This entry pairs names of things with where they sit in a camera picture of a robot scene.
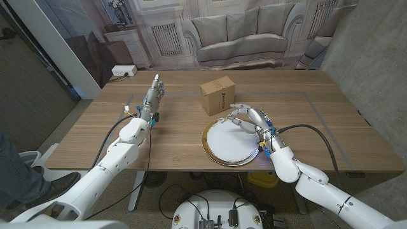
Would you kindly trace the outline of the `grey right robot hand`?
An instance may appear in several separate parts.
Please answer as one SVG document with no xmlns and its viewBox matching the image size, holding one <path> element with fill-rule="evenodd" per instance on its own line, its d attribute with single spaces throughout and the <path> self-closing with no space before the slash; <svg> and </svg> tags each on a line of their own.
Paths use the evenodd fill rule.
<svg viewBox="0 0 407 229">
<path fill-rule="evenodd" d="M 261 135 L 265 142 L 271 141 L 272 137 L 275 135 L 276 129 L 272 124 L 269 117 L 261 110 L 253 108 L 247 104 L 231 104 L 230 107 L 237 108 L 228 115 L 226 115 L 226 120 L 231 120 L 231 122 L 239 126 L 243 131 L 248 134 Z M 250 121 L 243 121 L 236 118 L 236 115 L 247 114 Z"/>
</svg>

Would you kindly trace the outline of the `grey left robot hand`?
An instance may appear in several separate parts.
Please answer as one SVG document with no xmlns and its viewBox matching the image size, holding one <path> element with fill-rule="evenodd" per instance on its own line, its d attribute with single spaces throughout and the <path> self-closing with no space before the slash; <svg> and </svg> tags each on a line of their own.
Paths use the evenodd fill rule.
<svg viewBox="0 0 407 229">
<path fill-rule="evenodd" d="M 150 122 L 153 115 L 158 112 L 160 101 L 164 95 L 165 88 L 163 81 L 160 81 L 159 74 L 156 74 L 151 87 L 143 97 L 142 104 L 137 107 L 139 111 L 138 117 Z"/>
</svg>

